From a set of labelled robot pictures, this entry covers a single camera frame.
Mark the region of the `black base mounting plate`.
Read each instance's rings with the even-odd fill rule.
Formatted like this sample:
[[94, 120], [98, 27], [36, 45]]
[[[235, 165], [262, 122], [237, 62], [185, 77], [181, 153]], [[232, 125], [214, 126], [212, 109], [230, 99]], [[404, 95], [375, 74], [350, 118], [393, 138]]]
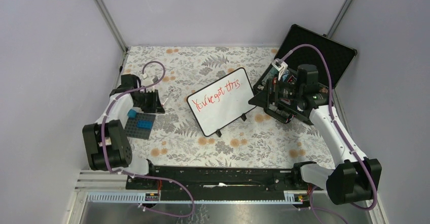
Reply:
[[127, 190], [155, 191], [162, 201], [283, 201], [284, 192], [307, 194], [312, 185], [293, 169], [150, 165], [149, 179], [131, 178]]

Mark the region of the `light blue lego brick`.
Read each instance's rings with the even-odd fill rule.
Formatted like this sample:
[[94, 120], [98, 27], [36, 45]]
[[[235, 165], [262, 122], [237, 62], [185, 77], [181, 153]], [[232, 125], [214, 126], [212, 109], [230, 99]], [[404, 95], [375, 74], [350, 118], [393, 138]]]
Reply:
[[137, 111], [135, 111], [133, 109], [130, 109], [127, 113], [128, 118], [136, 118], [136, 115], [137, 115]]

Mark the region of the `small white whiteboard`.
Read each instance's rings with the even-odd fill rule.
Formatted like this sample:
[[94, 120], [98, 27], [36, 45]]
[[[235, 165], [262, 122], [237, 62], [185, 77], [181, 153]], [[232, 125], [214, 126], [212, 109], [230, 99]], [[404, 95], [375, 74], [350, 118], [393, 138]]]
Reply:
[[187, 104], [202, 134], [220, 135], [221, 129], [256, 106], [249, 104], [254, 97], [245, 68], [240, 67], [187, 97]]

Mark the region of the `black poker chip case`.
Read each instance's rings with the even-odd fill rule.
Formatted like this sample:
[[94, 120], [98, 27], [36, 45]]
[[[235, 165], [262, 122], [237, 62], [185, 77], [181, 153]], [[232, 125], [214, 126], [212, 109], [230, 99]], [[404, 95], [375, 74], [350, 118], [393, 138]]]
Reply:
[[[283, 60], [288, 65], [289, 76], [297, 75], [298, 66], [315, 65], [318, 70], [318, 83], [322, 93], [329, 93], [336, 88], [347, 68], [357, 55], [357, 50], [317, 34], [299, 25], [292, 25], [275, 59]], [[254, 96], [260, 91], [267, 91], [267, 80], [277, 77], [277, 70], [270, 64], [253, 86]], [[289, 123], [292, 118], [312, 125], [312, 110], [299, 111], [289, 101], [280, 106], [268, 104], [264, 112], [282, 123]]]

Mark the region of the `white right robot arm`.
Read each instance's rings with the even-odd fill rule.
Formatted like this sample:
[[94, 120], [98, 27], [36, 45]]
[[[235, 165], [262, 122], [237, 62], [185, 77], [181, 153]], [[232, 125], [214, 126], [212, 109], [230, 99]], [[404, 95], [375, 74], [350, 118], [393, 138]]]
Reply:
[[249, 104], [287, 124], [293, 118], [314, 126], [329, 148], [335, 167], [328, 169], [314, 161], [293, 165], [291, 183], [302, 190], [309, 184], [328, 192], [336, 204], [377, 202], [382, 166], [357, 146], [339, 120], [332, 92], [323, 92], [315, 65], [302, 64], [291, 73], [286, 64], [270, 65], [254, 86]]

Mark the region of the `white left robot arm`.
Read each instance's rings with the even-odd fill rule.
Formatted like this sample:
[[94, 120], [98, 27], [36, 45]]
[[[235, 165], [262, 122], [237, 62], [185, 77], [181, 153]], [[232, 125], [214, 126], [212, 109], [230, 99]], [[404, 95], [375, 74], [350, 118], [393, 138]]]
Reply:
[[141, 80], [133, 74], [121, 76], [120, 85], [110, 93], [110, 100], [103, 114], [95, 123], [82, 129], [87, 160], [91, 170], [126, 170], [137, 172], [138, 183], [145, 189], [157, 184], [156, 173], [149, 170], [147, 160], [135, 160], [126, 135], [126, 125], [137, 126], [132, 114], [140, 109], [153, 122], [156, 114], [165, 112], [155, 85], [156, 76]]

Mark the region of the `grey lego baseplate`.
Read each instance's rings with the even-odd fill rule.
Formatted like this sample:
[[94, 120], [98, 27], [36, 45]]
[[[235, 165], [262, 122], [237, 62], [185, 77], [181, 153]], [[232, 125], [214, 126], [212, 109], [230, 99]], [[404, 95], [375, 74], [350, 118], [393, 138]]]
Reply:
[[124, 128], [126, 136], [136, 139], [148, 140], [155, 122], [155, 114], [136, 113], [127, 120]]

